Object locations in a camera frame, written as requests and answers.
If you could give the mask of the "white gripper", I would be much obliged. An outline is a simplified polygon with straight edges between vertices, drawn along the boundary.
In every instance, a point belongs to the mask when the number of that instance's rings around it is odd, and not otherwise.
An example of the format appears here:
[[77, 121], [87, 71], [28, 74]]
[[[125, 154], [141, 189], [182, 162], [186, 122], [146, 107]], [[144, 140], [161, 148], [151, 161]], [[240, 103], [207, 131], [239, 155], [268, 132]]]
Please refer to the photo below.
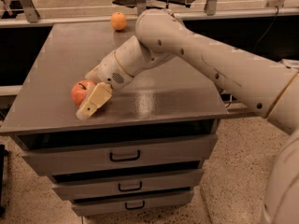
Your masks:
[[111, 87], [120, 90], [134, 79], [123, 70], [115, 51], [110, 52], [85, 78], [97, 84], [87, 89], [87, 95], [78, 108], [76, 116], [81, 120], [89, 119], [112, 97]]

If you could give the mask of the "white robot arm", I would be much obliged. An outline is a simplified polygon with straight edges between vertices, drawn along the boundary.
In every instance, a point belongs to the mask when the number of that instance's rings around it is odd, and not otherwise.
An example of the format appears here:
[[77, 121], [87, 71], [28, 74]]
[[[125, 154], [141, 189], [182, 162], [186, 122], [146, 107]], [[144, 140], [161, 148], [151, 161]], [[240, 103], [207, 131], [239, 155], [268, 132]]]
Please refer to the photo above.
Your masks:
[[251, 112], [290, 136], [277, 155], [261, 224], [299, 224], [299, 72], [188, 30], [167, 9], [148, 9], [135, 35], [111, 51], [86, 78], [94, 83], [77, 111], [88, 119], [139, 73], [174, 55], [228, 91]]

